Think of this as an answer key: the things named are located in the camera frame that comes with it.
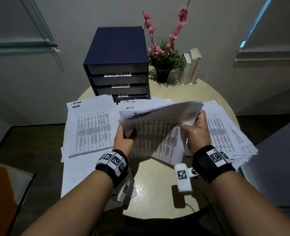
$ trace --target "forearm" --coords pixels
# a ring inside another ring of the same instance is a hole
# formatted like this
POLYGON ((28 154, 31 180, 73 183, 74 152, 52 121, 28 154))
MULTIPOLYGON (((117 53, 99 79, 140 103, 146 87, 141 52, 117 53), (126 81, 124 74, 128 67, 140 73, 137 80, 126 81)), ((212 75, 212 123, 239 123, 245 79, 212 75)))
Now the forearm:
POLYGON ((89 235, 110 198, 112 179, 95 170, 38 218, 22 236, 89 235))
POLYGON ((238 173, 218 176, 211 187, 237 235, 290 235, 290 219, 238 173))

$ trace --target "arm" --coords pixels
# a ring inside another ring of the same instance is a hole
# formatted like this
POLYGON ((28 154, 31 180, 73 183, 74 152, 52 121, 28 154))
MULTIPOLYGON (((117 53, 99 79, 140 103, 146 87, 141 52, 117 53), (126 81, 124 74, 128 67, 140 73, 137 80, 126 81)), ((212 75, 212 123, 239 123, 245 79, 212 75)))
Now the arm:
MULTIPOLYGON (((134 141, 125 137, 119 125, 113 149, 121 150, 128 156, 133 146, 134 141)), ((106 173, 93 171, 33 222, 22 236, 91 235, 113 189, 113 181, 106 173)))
MULTIPOLYGON (((211 144, 205 111, 194 126, 183 125, 182 129, 192 152, 211 144)), ((230 170, 219 175, 211 187, 237 235, 290 235, 290 219, 238 173, 230 170)))

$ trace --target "wooden table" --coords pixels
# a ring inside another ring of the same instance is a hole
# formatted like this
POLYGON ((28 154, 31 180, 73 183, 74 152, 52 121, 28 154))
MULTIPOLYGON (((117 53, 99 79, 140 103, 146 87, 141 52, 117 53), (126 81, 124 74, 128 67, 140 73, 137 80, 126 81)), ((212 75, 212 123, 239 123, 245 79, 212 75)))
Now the wooden table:
MULTIPOLYGON (((239 127, 237 118, 226 100, 207 83, 198 79, 191 86, 180 86, 176 84, 175 75, 169 76, 167 84, 155 82, 155 74, 150 71, 149 88, 152 97, 171 98, 173 102, 216 100, 229 117, 239 127)), ((95 94, 89 87, 79 98, 91 98, 95 94)), ((191 160, 184 157, 188 167, 191 160)), ((142 161, 140 159, 130 160, 132 173, 135 174, 135 186, 137 196, 131 199, 128 208, 123 214, 130 217, 149 218, 177 218, 196 212, 208 203, 204 196, 198 191, 192 195, 183 195, 177 192, 177 180, 173 167, 162 164, 154 159, 142 161)), ((192 186, 202 190, 210 201, 214 196, 209 185, 201 178, 192 180, 192 186)))

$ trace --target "window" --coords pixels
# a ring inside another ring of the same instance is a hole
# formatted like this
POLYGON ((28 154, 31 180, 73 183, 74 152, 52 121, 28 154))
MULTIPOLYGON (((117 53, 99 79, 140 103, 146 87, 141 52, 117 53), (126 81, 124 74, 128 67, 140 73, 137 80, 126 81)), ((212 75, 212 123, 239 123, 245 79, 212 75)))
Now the window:
POLYGON ((290 0, 267 0, 236 61, 290 60, 290 0))
POLYGON ((34 0, 0 0, 0 53, 54 51, 58 47, 34 0))

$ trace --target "wrist strap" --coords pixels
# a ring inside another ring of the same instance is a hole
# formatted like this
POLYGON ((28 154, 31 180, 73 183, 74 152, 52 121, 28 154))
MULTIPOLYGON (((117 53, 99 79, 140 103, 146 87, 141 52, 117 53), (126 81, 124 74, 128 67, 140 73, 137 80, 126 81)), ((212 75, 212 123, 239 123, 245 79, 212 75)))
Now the wrist strap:
POLYGON ((96 170, 107 173, 116 188, 127 176, 129 162, 120 150, 112 150, 103 154, 96 162, 96 170))
POLYGON ((208 183, 211 183, 227 171, 236 171, 231 162, 224 152, 208 145, 194 153, 192 166, 208 183))

